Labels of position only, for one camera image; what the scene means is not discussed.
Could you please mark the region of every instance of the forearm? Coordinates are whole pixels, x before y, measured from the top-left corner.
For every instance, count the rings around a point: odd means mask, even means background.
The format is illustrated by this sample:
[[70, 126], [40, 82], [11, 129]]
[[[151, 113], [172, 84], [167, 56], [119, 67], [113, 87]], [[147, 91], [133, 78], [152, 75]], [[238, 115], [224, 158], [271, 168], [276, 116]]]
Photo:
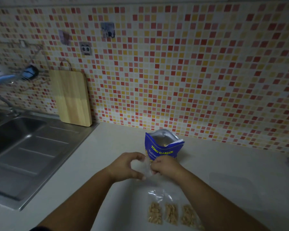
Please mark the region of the forearm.
[[248, 215], [197, 176], [182, 170], [176, 177], [185, 196], [203, 222], [206, 230], [265, 230], [256, 219]]
[[106, 169], [97, 172], [38, 226], [52, 231], [91, 230], [112, 184]]

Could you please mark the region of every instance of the metal handle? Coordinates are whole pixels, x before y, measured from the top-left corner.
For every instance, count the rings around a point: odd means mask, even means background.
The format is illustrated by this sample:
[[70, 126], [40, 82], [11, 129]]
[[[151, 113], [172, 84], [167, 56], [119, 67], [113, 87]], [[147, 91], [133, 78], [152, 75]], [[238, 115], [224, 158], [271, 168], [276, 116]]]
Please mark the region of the metal handle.
[[65, 60], [65, 59], [63, 59], [63, 60], [60, 62], [60, 70], [62, 70], [61, 66], [63, 65], [63, 62], [67, 62], [68, 68], [70, 69], [70, 71], [73, 71], [72, 66], [70, 65], [70, 62], [67, 61], [67, 60]]

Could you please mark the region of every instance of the white countertop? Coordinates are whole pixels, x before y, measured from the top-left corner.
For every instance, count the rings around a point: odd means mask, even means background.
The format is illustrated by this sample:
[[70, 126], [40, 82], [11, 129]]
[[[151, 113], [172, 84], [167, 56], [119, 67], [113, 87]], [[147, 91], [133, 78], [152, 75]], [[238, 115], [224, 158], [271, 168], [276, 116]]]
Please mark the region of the white countertop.
[[[27, 231], [37, 225], [93, 174], [121, 153], [144, 153], [146, 130], [100, 123], [22, 211], [0, 206], [0, 230]], [[278, 152], [184, 137], [178, 155], [188, 170], [218, 189], [272, 231], [289, 231], [289, 164]], [[110, 189], [92, 230], [191, 230], [148, 223], [147, 192], [157, 185], [184, 203], [180, 189], [161, 176], [126, 180]]]

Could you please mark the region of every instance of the dark sleeve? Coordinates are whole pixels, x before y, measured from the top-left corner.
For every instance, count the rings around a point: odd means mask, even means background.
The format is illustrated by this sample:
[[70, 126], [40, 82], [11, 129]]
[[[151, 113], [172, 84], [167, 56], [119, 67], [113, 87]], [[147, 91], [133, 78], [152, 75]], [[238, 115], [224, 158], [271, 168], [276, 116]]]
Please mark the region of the dark sleeve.
[[46, 227], [35, 227], [31, 229], [30, 231], [51, 231], [49, 228]]

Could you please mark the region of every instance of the person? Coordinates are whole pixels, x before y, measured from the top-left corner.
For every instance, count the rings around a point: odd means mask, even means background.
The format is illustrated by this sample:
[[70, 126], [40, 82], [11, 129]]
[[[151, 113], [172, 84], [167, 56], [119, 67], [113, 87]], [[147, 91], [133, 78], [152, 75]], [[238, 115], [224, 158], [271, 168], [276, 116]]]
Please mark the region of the person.
[[[112, 184], [129, 178], [145, 180], [142, 173], [131, 169], [132, 160], [143, 161], [145, 157], [140, 152], [123, 153], [109, 166], [93, 175], [31, 231], [91, 230]], [[171, 178], [181, 187], [206, 230], [269, 230], [181, 166], [174, 158], [159, 156], [151, 164], [151, 169], [154, 173], [159, 172]]]

